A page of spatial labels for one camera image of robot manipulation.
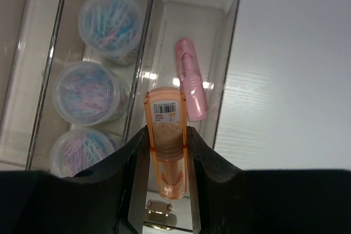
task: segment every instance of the barcode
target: barcode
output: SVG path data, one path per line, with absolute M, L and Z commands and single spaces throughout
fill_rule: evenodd
M 176 103 L 169 105 L 154 105 L 154 113 L 170 113 L 176 111 Z

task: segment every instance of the pink lipstick-shaped object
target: pink lipstick-shaped object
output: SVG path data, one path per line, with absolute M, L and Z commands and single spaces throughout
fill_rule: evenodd
M 190 121 L 200 121 L 207 116 L 207 101 L 202 86 L 202 76 L 193 42 L 182 38 L 175 44 L 175 56 L 180 89 L 186 98 L 186 109 Z

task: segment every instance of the plastic container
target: plastic container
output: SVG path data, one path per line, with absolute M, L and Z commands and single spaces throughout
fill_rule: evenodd
M 207 100 L 193 42 L 182 38 L 175 44 L 180 89 L 185 93 L 190 121 L 200 121 L 207 116 Z
M 134 0 L 87 0 L 78 17 L 83 41 L 123 66 L 136 62 L 142 30 Z
M 158 192 L 165 199 L 180 199 L 188 184 L 185 94 L 174 87 L 156 88 L 146 94 L 144 105 Z
M 127 118 L 127 140 L 145 126 L 145 121 L 139 118 L 143 114 L 144 94 L 159 87 L 177 87 L 186 93 L 186 103 L 192 105 L 188 125 L 198 131 L 207 145 L 214 147 L 238 3 L 239 0 L 153 0 L 143 60 L 138 69 L 141 78 L 134 81 L 137 88 L 132 96 L 134 103 L 130 103 L 133 109 L 128 111 L 131 116 Z M 186 70 L 180 71 L 185 74 L 179 74 L 175 60 L 174 46 L 184 38 L 193 43 L 187 49 L 193 51 L 190 56 L 193 63 L 187 64 L 191 76 Z M 182 63 L 190 61 L 187 57 Z M 191 87 L 194 84 L 198 92 Z M 149 182 L 149 186 L 157 185 L 152 175 Z
M 128 106 L 129 91 L 126 82 L 104 66 L 82 61 L 60 73 L 53 100 L 66 121 L 95 125 L 120 118 Z
M 74 176 L 121 147 L 119 136 L 93 129 L 75 129 L 62 135 L 50 153 L 50 172 L 61 178 Z

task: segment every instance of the container lid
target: container lid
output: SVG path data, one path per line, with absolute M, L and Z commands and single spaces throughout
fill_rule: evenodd
M 134 0 L 87 0 L 78 29 L 83 41 L 105 56 L 126 55 L 140 42 L 141 11 Z
M 111 141 L 94 129 L 75 129 L 62 135 L 50 153 L 50 172 L 74 176 L 115 151 Z
M 54 105 L 70 123 L 95 125 L 116 112 L 121 98 L 119 85 L 115 75 L 100 64 L 71 63 L 54 85 Z

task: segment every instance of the barcode label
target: barcode label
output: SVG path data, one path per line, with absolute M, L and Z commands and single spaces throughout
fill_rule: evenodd
M 170 113 L 176 111 L 176 103 L 171 105 L 154 105 L 154 113 Z
M 152 121 L 156 123 L 177 123 L 180 120 L 179 102 L 164 100 L 151 105 Z

